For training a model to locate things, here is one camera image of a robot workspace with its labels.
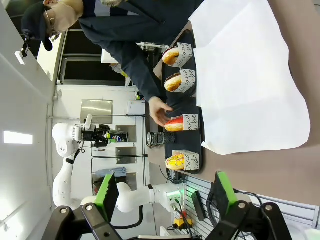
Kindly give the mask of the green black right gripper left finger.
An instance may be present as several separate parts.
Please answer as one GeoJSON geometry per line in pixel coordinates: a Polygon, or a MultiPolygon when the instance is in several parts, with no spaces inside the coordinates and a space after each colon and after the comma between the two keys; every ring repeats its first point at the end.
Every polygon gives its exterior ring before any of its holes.
{"type": "Polygon", "coordinates": [[[93,202],[72,210],[69,206],[57,207],[48,222],[50,240],[79,240],[92,234],[96,240],[120,240],[111,224],[119,191],[114,174],[107,174],[93,202]]]}

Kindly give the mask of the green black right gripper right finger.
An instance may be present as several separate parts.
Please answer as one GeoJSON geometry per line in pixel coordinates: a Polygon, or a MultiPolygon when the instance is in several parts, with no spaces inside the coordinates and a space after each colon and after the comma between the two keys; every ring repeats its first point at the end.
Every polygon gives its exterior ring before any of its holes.
{"type": "Polygon", "coordinates": [[[212,190],[221,220],[208,235],[208,240],[234,240],[241,232],[252,234],[256,240],[292,239],[282,212],[274,202],[257,207],[252,202],[238,199],[223,171],[216,172],[212,190]]]}

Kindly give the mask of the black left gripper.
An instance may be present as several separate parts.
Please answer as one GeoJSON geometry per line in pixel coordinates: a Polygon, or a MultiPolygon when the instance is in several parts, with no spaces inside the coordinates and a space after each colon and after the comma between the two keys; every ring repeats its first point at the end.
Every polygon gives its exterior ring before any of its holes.
{"type": "Polygon", "coordinates": [[[107,147],[109,140],[101,140],[101,132],[107,133],[110,131],[110,126],[105,124],[100,124],[99,128],[96,126],[91,126],[89,130],[82,129],[83,141],[94,142],[93,146],[95,148],[107,147]]]}

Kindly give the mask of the person's right hand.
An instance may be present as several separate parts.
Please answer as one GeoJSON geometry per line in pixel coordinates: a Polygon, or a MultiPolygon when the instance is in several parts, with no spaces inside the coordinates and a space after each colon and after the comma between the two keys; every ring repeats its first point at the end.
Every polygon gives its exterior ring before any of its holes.
{"type": "Polygon", "coordinates": [[[153,96],[149,101],[149,114],[154,122],[164,127],[165,124],[170,120],[166,116],[166,112],[172,112],[173,108],[164,103],[159,97],[153,96]]]}

